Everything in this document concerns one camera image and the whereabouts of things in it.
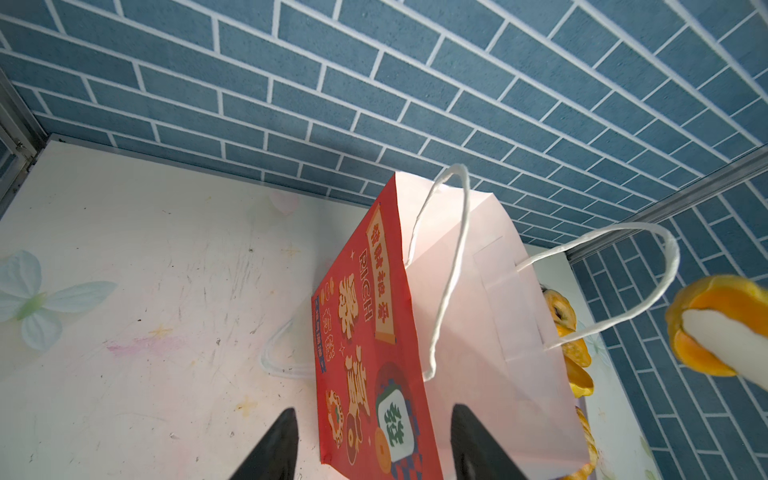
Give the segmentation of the ring donut bread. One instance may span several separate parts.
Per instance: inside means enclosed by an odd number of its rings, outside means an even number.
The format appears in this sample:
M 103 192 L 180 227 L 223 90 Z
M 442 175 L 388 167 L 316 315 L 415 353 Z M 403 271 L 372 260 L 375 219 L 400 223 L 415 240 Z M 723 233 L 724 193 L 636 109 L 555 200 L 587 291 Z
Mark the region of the ring donut bread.
M 563 337 L 573 333 L 577 328 L 577 316 L 568 299 L 553 289 L 545 289 L 543 296 L 558 335 Z

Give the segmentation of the red white paper bag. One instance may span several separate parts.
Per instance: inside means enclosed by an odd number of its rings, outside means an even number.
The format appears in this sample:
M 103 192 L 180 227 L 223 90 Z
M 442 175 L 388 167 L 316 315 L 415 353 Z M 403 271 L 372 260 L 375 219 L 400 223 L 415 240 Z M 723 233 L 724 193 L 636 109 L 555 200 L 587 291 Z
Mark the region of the red white paper bag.
M 262 368 L 316 386 L 319 456 L 348 479 L 456 475 L 453 406 L 467 405 L 530 479 L 589 460 L 535 259 L 461 164 L 398 172 L 303 310 L 308 365 Z

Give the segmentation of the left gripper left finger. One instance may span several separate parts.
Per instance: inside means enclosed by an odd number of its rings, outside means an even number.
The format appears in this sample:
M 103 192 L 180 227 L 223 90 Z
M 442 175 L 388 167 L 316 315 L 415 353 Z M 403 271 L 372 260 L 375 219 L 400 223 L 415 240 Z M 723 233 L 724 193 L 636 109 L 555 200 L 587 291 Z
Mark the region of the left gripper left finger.
M 231 480 L 291 480 L 298 456 L 295 409 L 285 409 L 230 477 Z

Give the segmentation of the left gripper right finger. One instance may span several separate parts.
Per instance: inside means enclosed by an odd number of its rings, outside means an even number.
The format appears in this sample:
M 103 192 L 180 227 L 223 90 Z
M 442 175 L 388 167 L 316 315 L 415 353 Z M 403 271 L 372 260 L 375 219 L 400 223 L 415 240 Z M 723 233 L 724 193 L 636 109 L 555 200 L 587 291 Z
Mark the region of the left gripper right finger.
M 450 443 L 459 480 L 526 479 L 467 405 L 457 403 L 453 406 Z

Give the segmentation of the orange round bun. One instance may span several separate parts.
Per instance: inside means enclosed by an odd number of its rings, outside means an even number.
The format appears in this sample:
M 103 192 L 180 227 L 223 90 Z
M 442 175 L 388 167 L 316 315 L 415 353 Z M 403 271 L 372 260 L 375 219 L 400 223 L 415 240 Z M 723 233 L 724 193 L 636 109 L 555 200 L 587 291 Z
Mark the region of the orange round bun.
M 767 290 L 716 275 L 680 290 L 665 313 L 674 355 L 710 376 L 740 375 L 767 387 Z

